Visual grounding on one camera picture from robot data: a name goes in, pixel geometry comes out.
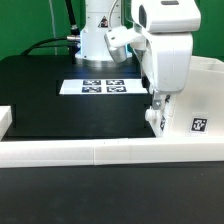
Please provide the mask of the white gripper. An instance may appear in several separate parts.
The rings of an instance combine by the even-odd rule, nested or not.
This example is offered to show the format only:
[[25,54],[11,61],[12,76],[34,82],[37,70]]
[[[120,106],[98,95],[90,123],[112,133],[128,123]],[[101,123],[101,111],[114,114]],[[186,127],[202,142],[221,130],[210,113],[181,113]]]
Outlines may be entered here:
[[155,91],[152,108],[160,110],[162,99],[159,94],[177,94],[185,87],[193,38],[189,32],[150,34],[141,31],[137,33],[137,41],[143,51],[139,59],[142,85]]

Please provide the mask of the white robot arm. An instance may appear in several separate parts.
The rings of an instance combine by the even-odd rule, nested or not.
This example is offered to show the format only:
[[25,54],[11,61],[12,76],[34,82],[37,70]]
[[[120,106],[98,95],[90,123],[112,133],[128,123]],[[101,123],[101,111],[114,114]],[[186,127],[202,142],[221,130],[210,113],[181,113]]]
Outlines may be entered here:
[[194,0],[86,0],[77,59],[123,64],[135,56],[156,100],[183,91],[201,15]]

